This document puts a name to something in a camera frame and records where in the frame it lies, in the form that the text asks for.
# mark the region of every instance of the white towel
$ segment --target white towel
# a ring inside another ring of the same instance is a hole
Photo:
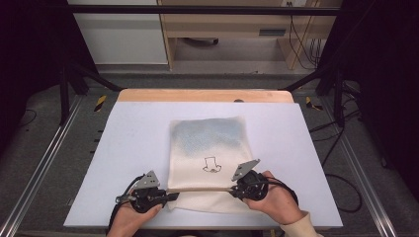
[[[237,166],[252,160],[242,118],[175,120],[170,132],[169,191],[232,187]],[[217,213],[253,212],[227,192],[180,193],[168,205]]]

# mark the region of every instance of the gray floor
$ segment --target gray floor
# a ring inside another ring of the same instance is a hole
[[[284,65],[283,59],[271,54],[269,50],[265,53],[264,50],[260,50],[260,54],[254,57],[249,56],[252,55],[251,52],[255,50],[254,48],[249,49],[249,54],[243,64],[238,65],[238,61],[234,59],[234,46],[237,42],[231,39],[226,43],[230,46],[229,49],[224,50],[230,50],[231,55],[229,56],[219,56],[218,53],[221,52],[212,50],[202,55],[199,51],[207,50],[204,45],[188,46],[184,42],[180,45],[185,47],[184,54],[177,55],[178,65],[182,65],[176,69],[177,71],[159,73],[158,70],[154,70],[140,74],[113,74],[108,71],[108,74],[104,73],[103,76],[121,86],[130,88],[278,89],[302,78],[307,73],[307,71],[289,72],[286,69],[281,69],[280,72],[264,71],[261,68],[268,68],[264,67],[267,64]],[[260,42],[258,47],[264,46],[270,46],[277,50],[276,45],[271,44],[270,41]],[[219,63],[217,58],[225,61],[219,70],[215,70],[215,68],[218,69]],[[188,73],[188,62],[194,62],[189,64],[192,71],[195,70],[195,64],[200,64],[202,73],[198,73],[198,69],[194,73]],[[98,144],[97,139],[100,139],[100,131],[105,128],[109,112],[118,96],[118,93],[111,92],[91,80],[88,80],[88,83],[91,90],[87,96],[83,96],[80,111],[51,163],[38,194],[22,220],[18,236],[25,236],[25,233],[29,234],[28,231],[59,232],[52,236],[62,236],[63,232],[103,234],[103,230],[100,229],[72,229],[62,226],[70,208],[69,201],[77,195]],[[308,128],[330,121],[325,111],[318,111],[305,105],[306,96],[310,96],[314,105],[322,103],[320,98],[317,98],[313,93],[314,86],[315,82],[293,93],[294,100],[300,103]],[[107,100],[100,112],[94,112],[96,102],[101,95],[107,95]],[[345,114],[356,110],[357,106],[354,102],[349,102],[346,108]],[[32,96],[28,101],[28,109],[37,112],[37,116],[31,123],[23,125],[16,131],[13,142],[0,159],[2,199],[0,221],[2,223],[12,211],[58,128],[60,115],[58,88],[52,87]],[[22,118],[22,124],[30,121],[33,117],[33,112],[27,112]],[[329,127],[313,133],[312,138],[317,140],[335,133],[336,131]],[[416,224],[419,217],[419,204],[408,192],[397,172],[384,169],[381,166],[379,152],[363,123],[358,118],[348,120],[345,135],[366,170],[398,236],[419,236],[419,226]],[[324,159],[334,139],[314,142],[320,160]],[[356,184],[340,144],[334,148],[324,170],[325,173],[340,175]],[[351,209],[357,205],[358,197],[351,187],[334,178],[328,178],[328,181],[338,206]],[[322,234],[325,236],[381,236],[365,203],[356,213],[343,211],[340,213],[344,227],[321,231]]]

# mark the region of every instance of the wooden edge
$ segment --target wooden edge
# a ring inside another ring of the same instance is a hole
[[[288,91],[269,90],[189,90],[125,89],[118,102],[243,102],[293,103]]]

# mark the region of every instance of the hand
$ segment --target hand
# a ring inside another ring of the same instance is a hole
[[[145,213],[138,213],[132,208],[129,202],[124,203],[115,216],[108,237],[131,237],[139,227],[156,216],[162,207],[162,204],[158,204]]]
[[[274,178],[270,171],[262,175],[268,179]],[[260,210],[283,225],[295,223],[304,217],[291,194],[280,186],[269,185],[268,194],[261,200],[244,198],[243,201],[250,209]]]

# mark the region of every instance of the black backdrop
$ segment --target black backdrop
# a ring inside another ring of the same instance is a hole
[[[371,2],[346,0],[342,8],[365,10]],[[320,67],[362,13],[336,19]],[[382,156],[419,200],[418,14],[416,0],[377,0],[344,49],[340,68],[345,80],[360,84],[359,107]]]
[[[58,84],[66,60],[97,72],[73,15],[53,11],[38,14],[31,7],[36,2],[0,3],[0,154],[18,126],[28,98]],[[67,4],[66,0],[43,2]],[[35,21],[45,23],[53,39],[40,31]]]

